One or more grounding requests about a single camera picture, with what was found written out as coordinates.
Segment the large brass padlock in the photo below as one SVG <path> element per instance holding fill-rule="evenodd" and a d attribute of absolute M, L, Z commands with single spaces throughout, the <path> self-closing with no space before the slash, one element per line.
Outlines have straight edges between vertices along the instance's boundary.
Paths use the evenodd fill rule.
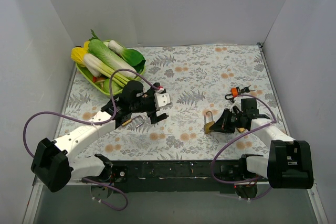
<path fill-rule="evenodd" d="M 246 129 L 245 128 L 237 128 L 238 132 L 242 133 L 244 132 Z"/>

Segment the long shackle brass padlock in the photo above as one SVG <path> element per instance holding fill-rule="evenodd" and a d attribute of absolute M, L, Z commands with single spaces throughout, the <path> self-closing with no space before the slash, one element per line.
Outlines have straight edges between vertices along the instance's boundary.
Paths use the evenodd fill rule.
<path fill-rule="evenodd" d="M 210 128 L 214 125 L 215 121 L 213 119 L 212 111 L 206 111 L 204 114 L 204 133 L 209 134 L 211 132 Z"/>

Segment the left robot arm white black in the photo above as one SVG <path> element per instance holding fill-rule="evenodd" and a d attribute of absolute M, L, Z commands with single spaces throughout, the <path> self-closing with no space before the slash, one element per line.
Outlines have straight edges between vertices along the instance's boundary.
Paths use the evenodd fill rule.
<path fill-rule="evenodd" d="M 91 178 L 98 182 L 109 181 L 112 161 L 102 154 L 78 159 L 78 154 L 100 137 L 125 125 L 133 113 L 146 113 L 151 124 L 165 120 L 168 115 L 157 115 L 157 111 L 170 103 L 170 95 L 159 83 L 144 91 L 142 83 L 129 81 L 121 93 L 115 95 L 85 125 L 52 141 L 47 138 L 41 140 L 31 171 L 52 192 L 61 190 L 71 180 Z"/>

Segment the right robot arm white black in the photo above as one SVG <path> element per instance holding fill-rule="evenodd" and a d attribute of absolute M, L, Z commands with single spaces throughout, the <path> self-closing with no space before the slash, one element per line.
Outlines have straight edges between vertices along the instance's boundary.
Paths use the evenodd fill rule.
<path fill-rule="evenodd" d="M 259 98 L 242 95 L 240 102 L 240 106 L 233 104 L 225 109 L 217 121 L 206 122 L 204 132 L 231 134 L 243 129 L 240 138 L 254 134 L 269 148 L 268 157 L 241 156 L 237 168 L 241 182 L 252 182 L 260 176 L 267 179 L 272 188 L 312 188 L 314 177 L 309 143 L 295 140 L 278 129 L 274 114 L 271 117 L 260 114 Z"/>

